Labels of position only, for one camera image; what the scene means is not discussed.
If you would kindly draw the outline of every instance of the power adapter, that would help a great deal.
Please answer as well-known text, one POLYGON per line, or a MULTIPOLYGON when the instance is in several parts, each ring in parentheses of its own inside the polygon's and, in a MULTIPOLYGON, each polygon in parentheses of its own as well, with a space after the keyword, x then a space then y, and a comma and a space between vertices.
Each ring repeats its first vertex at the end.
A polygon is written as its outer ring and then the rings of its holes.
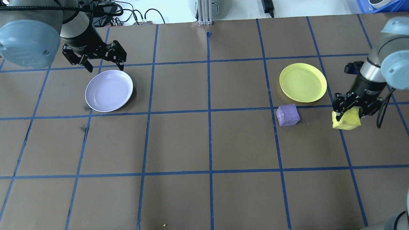
POLYGON ((261 0, 263 4, 264 13, 270 14, 270 16, 274 17, 274 4, 273 0, 261 0))

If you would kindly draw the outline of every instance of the yellow plate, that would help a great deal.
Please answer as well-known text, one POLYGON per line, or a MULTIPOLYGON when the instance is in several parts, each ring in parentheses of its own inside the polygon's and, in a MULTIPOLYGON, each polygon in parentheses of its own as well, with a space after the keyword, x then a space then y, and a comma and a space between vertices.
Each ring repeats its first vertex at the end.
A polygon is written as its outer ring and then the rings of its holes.
POLYGON ((305 63, 285 67, 280 74, 280 86, 287 97, 298 102, 316 101, 327 91, 327 81, 321 71, 305 63))

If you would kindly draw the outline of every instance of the purple foam block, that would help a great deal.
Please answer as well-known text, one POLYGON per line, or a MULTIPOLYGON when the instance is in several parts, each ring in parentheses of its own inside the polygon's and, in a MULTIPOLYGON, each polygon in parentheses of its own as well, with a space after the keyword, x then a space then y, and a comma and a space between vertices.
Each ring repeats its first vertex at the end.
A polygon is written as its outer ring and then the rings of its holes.
POLYGON ((279 106, 276 112, 280 126, 290 126, 300 121, 295 104, 279 106))

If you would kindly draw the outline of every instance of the blue container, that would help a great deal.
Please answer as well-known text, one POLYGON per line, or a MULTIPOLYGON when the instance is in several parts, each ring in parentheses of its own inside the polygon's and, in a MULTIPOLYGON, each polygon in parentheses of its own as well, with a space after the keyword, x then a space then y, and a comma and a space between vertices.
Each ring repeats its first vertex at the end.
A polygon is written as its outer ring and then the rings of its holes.
POLYGON ((379 9, 374 9, 368 0, 357 0, 362 13, 401 12, 409 11, 409 0, 392 0, 379 9))

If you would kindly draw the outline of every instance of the plate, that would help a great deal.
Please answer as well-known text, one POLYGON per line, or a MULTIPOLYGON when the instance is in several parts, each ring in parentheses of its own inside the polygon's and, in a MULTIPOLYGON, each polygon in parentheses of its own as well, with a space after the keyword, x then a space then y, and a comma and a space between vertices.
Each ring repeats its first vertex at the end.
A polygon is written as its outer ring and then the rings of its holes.
POLYGON ((95 111, 111 112, 124 106, 132 95, 133 83, 120 70, 107 70, 96 75, 85 89, 85 101, 95 111))
POLYGON ((324 96, 327 81, 319 69, 305 63, 291 64, 280 74, 284 94, 298 102, 313 102, 324 96))

